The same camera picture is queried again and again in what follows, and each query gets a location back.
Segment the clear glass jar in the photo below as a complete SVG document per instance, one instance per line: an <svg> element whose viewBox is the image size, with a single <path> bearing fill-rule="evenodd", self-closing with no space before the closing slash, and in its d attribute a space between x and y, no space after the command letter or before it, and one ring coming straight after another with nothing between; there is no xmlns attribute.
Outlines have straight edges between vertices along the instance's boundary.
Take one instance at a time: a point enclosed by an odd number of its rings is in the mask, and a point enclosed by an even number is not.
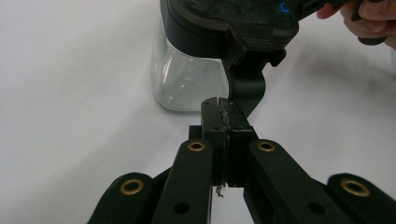
<svg viewBox="0 0 396 224"><path fill-rule="evenodd" d="M178 51L166 39L162 18L158 19L154 38L152 86L162 106L199 111L201 102L208 98L228 97L228 80L220 59L196 58Z"/></svg>

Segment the white background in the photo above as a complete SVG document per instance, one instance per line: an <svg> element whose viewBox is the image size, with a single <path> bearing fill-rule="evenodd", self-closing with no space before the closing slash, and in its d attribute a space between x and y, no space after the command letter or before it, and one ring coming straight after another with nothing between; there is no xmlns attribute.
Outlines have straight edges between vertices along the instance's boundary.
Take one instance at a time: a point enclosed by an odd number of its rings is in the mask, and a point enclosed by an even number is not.
<svg viewBox="0 0 396 224"><path fill-rule="evenodd" d="M155 101L156 4L0 2L0 223L86 223L118 176L172 165L200 114ZM263 71L267 92L249 117L259 137L321 182L352 173L396 198L391 50L361 45L340 16L313 15L287 51ZM223 194L212 223L252 223L242 190Z"/></svg>

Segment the screw hole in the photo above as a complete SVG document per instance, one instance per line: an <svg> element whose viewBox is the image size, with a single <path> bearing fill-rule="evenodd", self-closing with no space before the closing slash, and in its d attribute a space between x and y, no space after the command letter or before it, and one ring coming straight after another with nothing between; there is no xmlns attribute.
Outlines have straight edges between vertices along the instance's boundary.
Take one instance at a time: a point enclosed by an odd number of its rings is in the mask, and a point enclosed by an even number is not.
<svg viewBox="0 0 396 224"><path fill-rule="evenodd" d="M370 190L365 185L353 179L342 179L341 187L358 197L368 197L371 194Z"/></svg>
<svg viewBox="0 0 396 224"><path fill-rule="evenodd" d="M177 203L174 210L179 215L184 215L189 212L190 206L187 203Z"/></svg>
<svg viewBox="0 0 396 224"><path fill-rule="evenodd" d="M309 203L308 204L309 210L317 215L324 215L326 210L324 207L318 203Z"/></svg>
<svg viewBox="0 0 396 224"><path fill-rule="evenodd" d="M272 145L271 143L268 142L260 142L257 147L262 150L262 151L266 151L266 152L272 152L275 150L275 146Z"/></svg>
<svg viewBox="0 0 396 224"><path fill-rule="evenodd" d="M125 195L133 195L142 190L144 185L143 181L139 179L129 179L122 183L120 191Z"/></svg>
<svg viewBox="0 0 396 224"><path fill-rule="evenodd" d="M187 148L191 151L202 151L205 149L205 144L200 142L192 142L189 143Z"/></svg>

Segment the finger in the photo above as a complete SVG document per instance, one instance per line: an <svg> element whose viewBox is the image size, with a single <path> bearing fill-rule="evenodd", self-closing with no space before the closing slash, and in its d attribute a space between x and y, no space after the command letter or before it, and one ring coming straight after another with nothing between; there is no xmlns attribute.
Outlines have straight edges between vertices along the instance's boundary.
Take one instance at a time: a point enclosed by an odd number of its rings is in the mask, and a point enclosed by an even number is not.
<svg viewBox="0 0 396 224"><path fill-rule="evenodd" d="M356 16L354 15L354 13L358 3L359 1L357 0L348 1L341 7L340 13L344 17L344 19L351 20L351 18Z"/></svg>
<svg viewBox="0 0 396 224"><path fill-rule="evenodd" d="M388 36L385 40L385 44L396 50L396 35Z"/></svg>
<svg viewBox="0 0 396 224"><path fill-rule="evenodd" d="M364 0L359 8L359 13L362 18L372 21L396 20L396 0L382 0L380 2Z"/></svg>
<svg viewBox="0 0 396 224"><path fill-rule="evenodd" d="M387 30L388 27L388 23L386 21L351 21L345 19L344 24L352 34L358 37L378 38L388 35L383 32Z"/></svg>
<svg viewBox="0 0 396 224"><path fill-rule="evenodd" d="M396 35L396 21L387 21L387 27L381 32L386 35Z"/></svg>
<svg viewBox="0 0 396 224"><path fill-rule="evenodd" d="M327 3L326 5L324 5L323 8L321 8L317 12L317 17L319 19L323 19L324 20L324 19L327 19L327 18L331 17L335 13L337 13L338 10L339 10L339 8L334 8L334 7L332 7L332 5Z"/></svg>

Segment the brass insert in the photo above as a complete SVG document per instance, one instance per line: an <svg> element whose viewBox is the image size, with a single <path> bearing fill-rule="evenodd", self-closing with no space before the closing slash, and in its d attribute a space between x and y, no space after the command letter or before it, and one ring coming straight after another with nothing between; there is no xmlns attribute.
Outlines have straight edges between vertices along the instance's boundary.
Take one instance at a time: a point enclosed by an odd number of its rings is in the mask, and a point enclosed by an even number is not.
<svg viewBox="0 0 396 224"><path fill-rule="evenodd" d="M343 187L343 189L348 193L358 197L368 197L371 193L365 185L353 179L342 179L341 187Z"/></svg>
<svg viewBox="0 0 396 224"><path fill-rule="evenodd" d="M260 142L259 144L257 144L257 148L265 152L275 151L275 146L269 142Z"/></svg>
<svg viewBox="0 0 396 224"><path fill-rule="evenodd" d="M125 195L133 195L143 189L145 184L139 179L129 179L122 183L120 191Z"/></svg>
<svg viewBox="0 0 396 224"><path fill-rule="evenodd" d="M191 151L202 151L205 149L205 144L201 142L191 142L187 145Z"/></svg>

